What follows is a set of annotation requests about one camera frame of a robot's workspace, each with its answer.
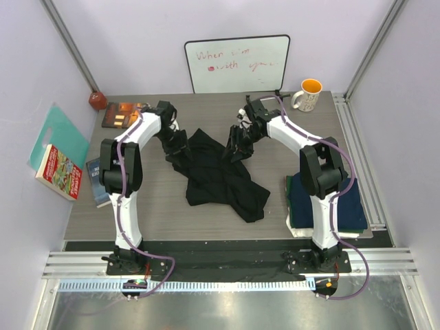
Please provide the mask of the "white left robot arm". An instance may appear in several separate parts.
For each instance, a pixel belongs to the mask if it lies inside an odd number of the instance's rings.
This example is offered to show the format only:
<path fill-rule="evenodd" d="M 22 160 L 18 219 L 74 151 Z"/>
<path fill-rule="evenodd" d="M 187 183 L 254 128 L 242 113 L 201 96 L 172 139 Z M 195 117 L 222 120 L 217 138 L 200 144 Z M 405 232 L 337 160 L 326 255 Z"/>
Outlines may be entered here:
<path fill-rule="evenodd" d="M 136 121 L 124 133 L 100 145 L 99 182 L 109 194 L 116 228 L 113 253 L 102 258 L 108 275 L 140 274 L 153 258 L 142 251 L 137 210 L 143 181 L 141 151 L 147 142 L 157 138 L 171 164 L 192 159 L 186 131 L 180 129 L 170 102 L 161 100 L 156 107 L 145 105 L 136 112 Z"/>

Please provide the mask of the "blue cover book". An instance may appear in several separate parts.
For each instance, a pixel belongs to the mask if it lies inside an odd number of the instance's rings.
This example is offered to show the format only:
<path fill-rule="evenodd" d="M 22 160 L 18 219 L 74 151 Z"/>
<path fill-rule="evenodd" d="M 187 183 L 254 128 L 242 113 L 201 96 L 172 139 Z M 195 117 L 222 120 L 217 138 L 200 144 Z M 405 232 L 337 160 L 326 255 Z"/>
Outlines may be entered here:
<path fill-rule="evenodd" d="M 99 181 L 100 174 L 100 158 L 92 159 L 86 163 L 87 172 L 91 182 L 91 189 L 93 193 L 93 199 L 97 208 L 101 208 L 111 203 L 109 194 L 106 192 L 105 187 Z"/>

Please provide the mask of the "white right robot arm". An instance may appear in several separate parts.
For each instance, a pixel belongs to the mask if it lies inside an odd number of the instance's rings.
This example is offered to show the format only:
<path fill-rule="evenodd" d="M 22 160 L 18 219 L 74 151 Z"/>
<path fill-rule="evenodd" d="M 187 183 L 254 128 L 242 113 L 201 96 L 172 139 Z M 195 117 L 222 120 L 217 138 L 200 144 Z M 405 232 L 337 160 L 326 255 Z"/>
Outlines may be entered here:
<path fill-rule="evenodd" d="M 338 193 L 347 178 L 342 150 L 335 139 L 326 139 L 302 129 L 288 119 L 285 110 L 269 111 L 261 98 L 239 109 L 239 123 L 230 127 L 223 156 L 231 162 L 245 160 L 254 153 L 254 143 L 272 138 L 299 156 L 302 187 L 311 200 L 313 235 L 310 261 L 314 269 L 332 269 L 342 255 L 337 229 Z"/>

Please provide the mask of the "orange brown cover book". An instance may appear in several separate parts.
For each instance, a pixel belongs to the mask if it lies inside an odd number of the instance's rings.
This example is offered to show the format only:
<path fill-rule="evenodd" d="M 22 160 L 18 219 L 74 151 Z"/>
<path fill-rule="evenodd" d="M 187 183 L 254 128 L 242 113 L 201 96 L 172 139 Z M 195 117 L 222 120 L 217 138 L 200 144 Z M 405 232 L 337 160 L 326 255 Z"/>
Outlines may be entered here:
<path fill-rule="evenodd" d="M 137 119 L 142 108 L 148 103 L 110 102 L 107 105 L 101 127 L 109 129 L 127 129 Z"/>

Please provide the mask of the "black t shirt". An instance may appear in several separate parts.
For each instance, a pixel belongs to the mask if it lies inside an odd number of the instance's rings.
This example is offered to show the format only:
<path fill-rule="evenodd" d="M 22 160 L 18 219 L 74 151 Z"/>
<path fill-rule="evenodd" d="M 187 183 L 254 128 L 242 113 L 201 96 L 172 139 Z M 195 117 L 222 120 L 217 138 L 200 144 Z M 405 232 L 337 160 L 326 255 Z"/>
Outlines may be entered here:
<path fill-rule="evenodd" d="M 178 173 L 188 179 L 186 200 L 190 206 L 225 204 L 247 223 L 264 218 L 270 191 L 252 181 L 242 162 L 223 157 L 225 146 L 201 129 L 188 139 L 185 152 L 166 158 Z"/>

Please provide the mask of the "white mug orange inside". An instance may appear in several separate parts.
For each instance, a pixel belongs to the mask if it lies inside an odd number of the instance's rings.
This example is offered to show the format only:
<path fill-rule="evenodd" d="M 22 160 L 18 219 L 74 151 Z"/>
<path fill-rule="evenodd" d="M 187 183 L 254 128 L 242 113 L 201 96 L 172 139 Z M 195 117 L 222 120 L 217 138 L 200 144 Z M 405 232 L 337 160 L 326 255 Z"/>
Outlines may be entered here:
<path fill-rule="evenodd" d="M 322 91 L 322 83 L 314 78 L 301 82 L 300 90 L 291 98 L 292 109 L 302 112 L 313 111 Z"/>

